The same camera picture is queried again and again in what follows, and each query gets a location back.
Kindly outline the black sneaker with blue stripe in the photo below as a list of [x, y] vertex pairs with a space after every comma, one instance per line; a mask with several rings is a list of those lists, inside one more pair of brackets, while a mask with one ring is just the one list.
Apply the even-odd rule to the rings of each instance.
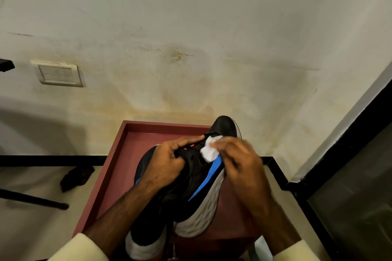
[[179, 237], [193, 238], [202, 234], [216, 213], [219, 191], [225, 179], [224, 164], [220, 155], [207, 163], [200, 149], [207, 137], [217, 135], [242, 139], [237, 123], [223, 115], [215, 120], [203, 140], [174, 152], [176, 157], [184, 159], [185, 165], [169, 185], [165, 201], [173, 231]]

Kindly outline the person's left hand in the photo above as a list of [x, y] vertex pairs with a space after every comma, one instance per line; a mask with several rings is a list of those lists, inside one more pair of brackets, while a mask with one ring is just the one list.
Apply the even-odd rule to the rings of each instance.
[[156, 147], [149, 165], [138, 181], [138, 185], [149, 186], [151, 190], [157, 192], [163, 187], [171, 184], [178, 177], [178, 175], [173, 175], [171, 173], [170, 167], [168, 166], [169, 141], [165, 141]]

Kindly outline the black sneaker with white sole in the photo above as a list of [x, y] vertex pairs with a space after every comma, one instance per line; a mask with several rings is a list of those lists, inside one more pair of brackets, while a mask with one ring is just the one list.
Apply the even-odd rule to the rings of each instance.
[[132, 224], [125, 238], [125, 251], [132, 260], [150, 261], [161, 256], [169, 223], [168, 191], [169, 185], [160, 189]]

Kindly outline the person's right forearm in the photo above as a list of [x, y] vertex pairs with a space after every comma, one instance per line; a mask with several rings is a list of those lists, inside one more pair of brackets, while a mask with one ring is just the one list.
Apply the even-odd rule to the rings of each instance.
[[246, 206], [273, 255], [273, 261], [320, 261], [272, 196], [251, 199]]

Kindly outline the person's right hand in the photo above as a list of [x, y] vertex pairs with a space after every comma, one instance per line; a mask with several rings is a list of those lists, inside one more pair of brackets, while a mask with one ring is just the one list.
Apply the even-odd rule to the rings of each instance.
[[272, 195], [261, 157], [246, 140], [239, 140], [249, 150], [249, 158], [238, 175], [226, 173], [239, 200], [246, 206], [251, 199], [267, 198]]

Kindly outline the dark crumpled cloth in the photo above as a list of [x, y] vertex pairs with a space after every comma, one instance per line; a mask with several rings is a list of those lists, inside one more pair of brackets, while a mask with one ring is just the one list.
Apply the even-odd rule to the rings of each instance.
[[60, 187], [62, 193], [70, 191], [77, 186], [85, 185], [90, 176], [94, 173], [93, 166], [77, 166], [70, 170], [61, 180]]

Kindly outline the black door frame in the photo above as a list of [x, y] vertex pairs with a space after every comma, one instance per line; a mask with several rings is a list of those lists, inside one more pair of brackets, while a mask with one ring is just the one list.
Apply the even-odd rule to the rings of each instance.
[[392, 80], [299, 183], [285, 185], [285, 190], [295, 197], [332, 261], [344, 261], [347, 258], [327, 232], [308, 200], [391, 122]]

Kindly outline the white wall switch plate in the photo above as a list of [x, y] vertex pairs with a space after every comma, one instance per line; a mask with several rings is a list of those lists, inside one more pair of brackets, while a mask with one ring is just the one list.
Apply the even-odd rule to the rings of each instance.
[[84, 86], [77, 65], [37, 60], [31, 60], [30, 63], [41, 84], [70, 87]]

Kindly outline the black metal rod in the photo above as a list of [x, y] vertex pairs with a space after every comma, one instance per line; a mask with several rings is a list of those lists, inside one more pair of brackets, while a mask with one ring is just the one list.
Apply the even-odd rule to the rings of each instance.
[[33, 205], [54, 208], [54, 209], [59, 209], [59, 210], [69, 209], [69, 204], [67, 204], [67, 203], [60, 203], [57, 201], [39, 198], [36, 196], [31, 196], [28, 194], [23, 194], [23, 193], [5, 190], [5, 189], [0, 189], [0, 198], [12, 200], [12, 201], [17, 201], [17, 202], [22, 202], [22, 203], [28, 203], [28, 204], [33, 204]]

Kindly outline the white plastic piece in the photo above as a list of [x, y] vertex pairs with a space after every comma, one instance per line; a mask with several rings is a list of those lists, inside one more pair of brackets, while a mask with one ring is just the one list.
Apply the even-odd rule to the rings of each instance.
[[260, 236], [248, 248], [248, 256], [250, 261], [273, 261], [273, 255], [263, 236]]

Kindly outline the maroon tray-top stool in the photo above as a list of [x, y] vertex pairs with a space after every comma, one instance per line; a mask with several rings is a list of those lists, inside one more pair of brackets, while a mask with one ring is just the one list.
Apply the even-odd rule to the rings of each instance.
[[[72, 236], [89, 228], [133, 186], [137, 165], [147, 150], [166, 140], [205, 134], [208, 129], [206, 125], [123, 121]], [[239, 257], [258, 237], [251, 216], [225, 179], [208, 229], [194, 238], [172, 234], [169, 242], [175, 244], [179, 258], [225, 260]]]

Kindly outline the black skirting strip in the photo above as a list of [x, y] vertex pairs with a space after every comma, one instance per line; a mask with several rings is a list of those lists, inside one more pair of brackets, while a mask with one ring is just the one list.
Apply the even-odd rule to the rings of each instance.
[[[0, 155], [0, 167], [103, 166], [106, 158], [105, 155]], [[261, 158], [282, 190], [295, 189], [272, 156]]]

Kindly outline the white wiping cloth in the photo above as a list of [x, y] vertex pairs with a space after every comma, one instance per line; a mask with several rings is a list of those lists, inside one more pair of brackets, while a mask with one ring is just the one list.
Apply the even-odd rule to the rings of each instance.
[[222, 137], [222, 135], [207, 137], [204, 146], [200, 149], [200, 153], [207, 163], [213, 162], [219, 156], [219, 151], [212, 147], [211, 144], [218, 141]]

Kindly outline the person's left forearm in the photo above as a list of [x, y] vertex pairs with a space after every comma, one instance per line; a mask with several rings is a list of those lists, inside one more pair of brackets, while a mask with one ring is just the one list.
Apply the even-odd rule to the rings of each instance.
[[109, 261], [159, 189], [158, 179], [140, 179], [94, 224], [78, 233], [47, 261]]

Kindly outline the dark glass door pane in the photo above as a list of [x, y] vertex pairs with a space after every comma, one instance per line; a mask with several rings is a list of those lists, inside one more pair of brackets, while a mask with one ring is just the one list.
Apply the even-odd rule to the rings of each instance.
[[392, 123], [308, 202], [344, 261], [392, 261]]

